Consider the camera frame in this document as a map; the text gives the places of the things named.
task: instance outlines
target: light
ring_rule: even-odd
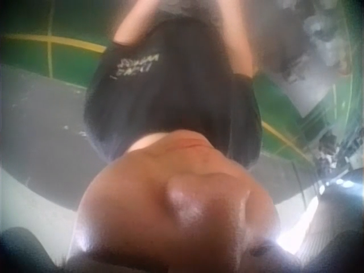
[[[318,190],[319,192],[320,192],[320,195],[322,195],[324,192],[325,192],[325,186],[324,185],[322,185],[321,187],[320,187],[320,189]]]
[[[300,249],[306,232],[315,216],[319,199],[317,196],[309,203],[307,210],[302,214],[297,224],[289,231],[282,233],[277,239],[279,244],[285,251],[295,255]]]
[[[344,183],[342,183],[341,186],[343,186],[344,188],[352,188],[355,184],[351,181],[345,181]]]

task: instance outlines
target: person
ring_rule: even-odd
[[[254,272],[279,220],[247,171],[262,128],[245,2],[217,0],[220,29],[186,17],[154,25],[160,5],[135,1],[87,92],[88,137],[108,166],[80,202],[68,259]]]

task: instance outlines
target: raised arm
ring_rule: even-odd
[[[253,56],[248,43],[245,4],[242,0],[217,0],[222,14],[222,34],[234,73],[252,77]]]
[[[118,27],[114,42],[131,46],[138,43],[153,23],[161,0],[135,0],[134,7]]]

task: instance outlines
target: black shirt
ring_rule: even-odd
[[[193,19],[164,22],[133,47],[112,44],[87,92],[84,118],[108,162],[145,135],[180,129],[201,133],[245,167],[260,152],[251,79],[231,71],[219,34]]]

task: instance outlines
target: gray floor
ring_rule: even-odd
[[[2,167],[39,195],[75,210],[105,166],[82,124],[84,89],[2,66]],[[262,154],[252,170],[275,204],[316,195],[315,173]]]

